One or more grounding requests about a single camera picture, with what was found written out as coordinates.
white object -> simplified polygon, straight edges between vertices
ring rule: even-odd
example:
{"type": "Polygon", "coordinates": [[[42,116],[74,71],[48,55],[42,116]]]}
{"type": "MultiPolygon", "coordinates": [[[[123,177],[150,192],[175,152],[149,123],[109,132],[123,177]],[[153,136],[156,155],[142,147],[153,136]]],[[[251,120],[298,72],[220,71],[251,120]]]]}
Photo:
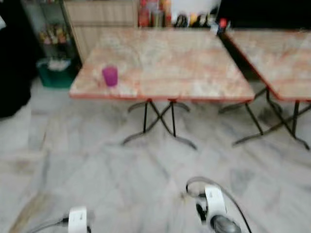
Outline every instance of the white object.
{"type": "Polygon", "coordinates": [[[207,199],[207,217],[206,221],[209,225],[213,217],[217,215],[226,216],[225,200],[220,188],[209,185],[205,186],[205,195],[207,199]]]}
{"type": "Polygon", "coordinates": [[[87,233],[86,207],[70,209],[68,233],[87,233]]]}
{"type": "Polygon", "coordinates": [[[210,26],[210,30],[214,35],[217,35],[218,32],[218,24],[217,23],[213,23],[210,26]]]}
{"type": "Polygon", "coordinates": [[[70,65],[70,61],[65,60],[50,60],[48,67],[50,70],[63,71],[70,65]]]}

bottle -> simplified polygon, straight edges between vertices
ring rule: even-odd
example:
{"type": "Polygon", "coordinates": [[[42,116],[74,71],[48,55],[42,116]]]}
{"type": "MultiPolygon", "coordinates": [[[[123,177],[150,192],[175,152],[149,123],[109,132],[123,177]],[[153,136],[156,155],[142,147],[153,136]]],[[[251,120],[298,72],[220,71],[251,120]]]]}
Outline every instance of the bottle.
{"type": "Polygon", "coordinates": [[[163,27],[163,17],[164,13],[161,10],[151,12],[151,25],[155,28],[163,27]]]}
{"type": "Polygon", "coordinates": [[[223,33],[226,29],[226,26],[227,26],[227,19],[221,18],[219,22],[218,33],[223,33]]]}
{"type": "Polygon", "coordinates": [[[141,0],[139,12],[138,12],[138,26],[148,27],[149,26],[149,10],[146,7],[146,0],[141,0]]]}
{"type": "Polygon", "coordinates": [[[157,11],[159,9],[159,0],[147,0],[146,7],[149,10],[149,13],[157,11]]]}
{"type": "Polygon", "coordinates": [[[171,0],[163,0],[162,1],[162,7],[165,15],[164,23],[165,27],[171,27],[172,26],[172,2],[171,0]]]}

red bottle cap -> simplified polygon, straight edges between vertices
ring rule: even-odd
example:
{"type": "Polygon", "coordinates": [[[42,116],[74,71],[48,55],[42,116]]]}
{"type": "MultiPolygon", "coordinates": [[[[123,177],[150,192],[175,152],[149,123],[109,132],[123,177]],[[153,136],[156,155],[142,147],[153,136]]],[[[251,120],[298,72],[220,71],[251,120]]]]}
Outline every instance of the red bottle cap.
{"type": "Polygon", "coordinates": [[[220,28],[225,28],[227,26],[227,19],[226,18],[221,18],[219,22],[220,28]]]}

table leg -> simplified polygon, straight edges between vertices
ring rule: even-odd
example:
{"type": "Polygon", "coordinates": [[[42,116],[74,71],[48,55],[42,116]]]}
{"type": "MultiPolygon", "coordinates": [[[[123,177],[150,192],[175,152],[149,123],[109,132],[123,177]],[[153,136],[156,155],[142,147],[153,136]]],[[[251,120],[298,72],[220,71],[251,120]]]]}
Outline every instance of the table leg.
{"type": "Polygon", "coordinates": [[[267,102],[269,103],[269,105],[271,106],[272,110],[274,111],[274,113],[276,114],[276,116],[280,119],[280,123],[271,127],[270,129],[266,130],[266,131],[260,131],[259,129],[259,133],[251,135],[251,136],[247,136],[244,137],[236,142],[233,143],[233,145],[237,145],[243,142],[246,142],[250,139],[255,139],[258,137],[262,137],[264,135],[267,135],[275,130],[277,130],[278,128],[285,126],[285,128],[287,129],[287,131],[290,133],[290,135],[297,141],[299,141],[300,143],[304,144],[304,146],[306,147],[307,150],[310,150],[309,145],[304,141],[301,140],[300,138],[296,137],[296,126],[297,126],[297,119],[300,115],[306,113],[308,110],[311,109],[311,104],[307,107],[305,107],[303,110],[299,111],[299,102],[296,101],[295,102],[295,107],[294,107],[294,114],[291,117],[288,117],[287,119],[284,119],[283,116],[281,115],[281,112],[279,110],[278,104],[276,104],[275,102],[271,101],[270,99],[270,92],[267,91],[266,93],[266,99],[267,102]],[[293,120],[293,124],[292,124],[292,128],[289,127],[288,122],[293,120]]]}
{"type": "MultiPolygon", "coordinates": [[[[265,87],[264,89],[260,90],[260,91],[255,95],[254,100],[257,99],[259,96],[263,95],[266,91],[267,91],[267,88],[266,88],[266,87],[265,87]]],[[[228,106],[226,106],[226,107],[220,109],[220,110],[218,111],[218,113],[219,113],[219,114],[222,114],[222,113],[225,113],[225,112],[227,112],[227,111],[240,108],[240,107],[242,107],[243,105],[245,105],[245,102],[231,104],[231,105],[228,105],[228,106]]]]}
{"type": "MultiPolygon", "coordinates": [[[[174,105],[176,104],[176,102],[171,101],[169,104],[169,107],[172,109],[172,123],[173,123],[173,132],[170,130],[170,128],[168,127],[168,125],[166,124],[165,120],[163,119],[163,117],[161,117],[161,121],[162,124],[164,126],[164,128],[166,129],[166,131],[172,135],[176,140],[183,142],[185,144],[188,144],[189,146],[191,146],[193,149],[197,150],[197,146],[195,144],[193,144],[190,140],[179,137],[176,135],[176,128],[175,128],[175,114],[174,114],[174,105]]],[[[155,104],[153,102],[150,103],[150,105],[152,106],[152,108],[154,109],[154,111],[156,112],[157,115],[160,114],[159,110],[157,109],[157,107],[155,106],[155,104]]]]}
{"type": "MultiPolygon", "coordinates": [[[[311,109],[311,104],[308,107],[305,107],[300,112],[298,112],[297,117],[299,117],[300,115],[306,113],[310,109],[311,109]]],[[[288,117],[288,118],[285,119],[285,121],[289,122],[289,121],[293,120],[293,118],[294,118],[294,116],[288,117]]],[[[257,134],[251,135],[251,136],[244,137],[244,138],[234,142],[233,145],[237,145],[237,144],[246,142],[246,141],[251,140],[251,139],[255,139],[255,138],[259,138],[259,137],[268,135],[269,133],[271,133],[273,131],[276,131],[277,129],[281,128],[282,126],[283,126],[283,123],[280,122],[277,125],[272,126],[271,128],[269,128],[268,130],[263,131],[263,133],[257,133],[257,134]]]]}
{"type": "Polygon", "coordinates": [[[130,113],[130,112],[133,111],[134,109],[143,107],[147,102],[148,102],[148,101],[144,101],[144,102],[140,102],[140,103],[135,103],[135,104],[131,105],[131,106],[128,108],[127,111],[130,113]]]}
{"type": "Polygon", "coordinates": [[[294,114],[293,114],[293,126],[290,128],[290,126],[287,124],[283,116],[280,114],[280,112],[277,110],[277,108],[274,106],[274,104],[270,101],[270,93],[267,92],[266,95],[267,101],[270,104],[272,110],[274,113],[277,115],[277,117],[280,119],[280,121],[283,123],[289,134],[298,142],[302,143],[307,150],[310,150],[309,145],[302,139],[296,137],[296,126],[297,126],[297,116],[299,112],[299,101],[295,102],[295,107],[294,107],[294,114]]]}
{"type": "Polygon", "coordinates": [[[262,134],[263,134],[263,130],[262,130],[262,128],[261,128],[259,122],[257,121],[257,119],[256,119],[256,117],[255,117],[255,115],[254,115],[254,113],[253,113],[252,110],[249,108],[248,103],[245,104],[245,108],[246,108],[246,110],[248,111],[249,115],[251,116],[252,120],[254,121],[254,123],[255,123],[257,129],[259,130],[260,134],[262,135],[262,134]]]}
{"type": "MultiPolygon", "coordinates": [[[[148,100],[146,102],[144,102],[145,105],[145,113],[144,113],[144,126],[143,126],[143,131],[139,132],[139,133],[135,133],[133,135],[128,136],[126,139],[123,140],[122,145],[125,145],[126,143],[128,143],[129,141],[136,139],[138,137],[143,136],[145,133],[148,133],[155,125],[156,123],[164,116],[164,114],[170,109],[170,106],[167,106],[161,114],[157,115],[156,120],[154,120],[148,127],[147,127],[147,109],[148,109],[148,104],[152,103],[152,101],[148,100]]],[[[135,104],[135,108],[138,108],[142,106],[142,103],[137,103],[135,104]]]]}
{"type": "Polygon", "coordinates": [[[174,114],[174,105],[176,105],[177,107],[181,107],[183,109],[185,109],[187,112],[190,111],[189,107],[187,105],[185,105],[184,103],[178,103],[178,102],[174,102],[171,101],[169,103],[169,105],[160,113],[159,110],[157,109],[156,105],[151,101],[148,100],[146,102],[142,102],[142,103],[137,103],[132,105],[129,108],[129,112],[132,111],[133,109],[142,107],[143,105],[145,105],[145,114],[144,114],[144,126],[143,126],[143,131],[133,134],[131,136],[128,136],[124,141],[123,141],[123,145],[128,143],[129,141],[136,139],[140,136],[143,136],[145,133],[149,132],[155,125],[156,123],[160,120],[164,126],[164,128],[169,132],[169,134],[171,134],[172,136],[174,136],[174,138],[176,140],[179,140],[183,143],[188,144],[189,146],[191,146],[192,148],[194,148],[195,150],[197,149],[197,147],[189,140],[179,137],[176,135],[176,127],[175,127],[175,114],[174,114]],[[148,127],[147,127],[147,109],[148,109],[148,104],[151,105],[152,109],[154,110],[154,112],[157,115],[156,120],[154,120],[148,127]],[[170,130],[170,128],[168,127],[168,125],[166,124],[165,120],[163,119],[164,115],[167,113],[167,111],[171,109],[172,110],[172,122],[173,122],[173,132],[170,130]]]}

wooden cabinet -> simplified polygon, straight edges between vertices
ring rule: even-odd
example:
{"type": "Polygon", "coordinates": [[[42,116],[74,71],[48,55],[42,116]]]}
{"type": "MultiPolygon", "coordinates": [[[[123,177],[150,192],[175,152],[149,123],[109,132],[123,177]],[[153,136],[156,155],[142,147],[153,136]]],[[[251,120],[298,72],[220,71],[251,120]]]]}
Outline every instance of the wooden cabinet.
{"type": "Polygon", "coordinates": [[[136,0],[65,1],[65,9],[82,62],[88,57],[105,27],[135,27],[136,0]]]}

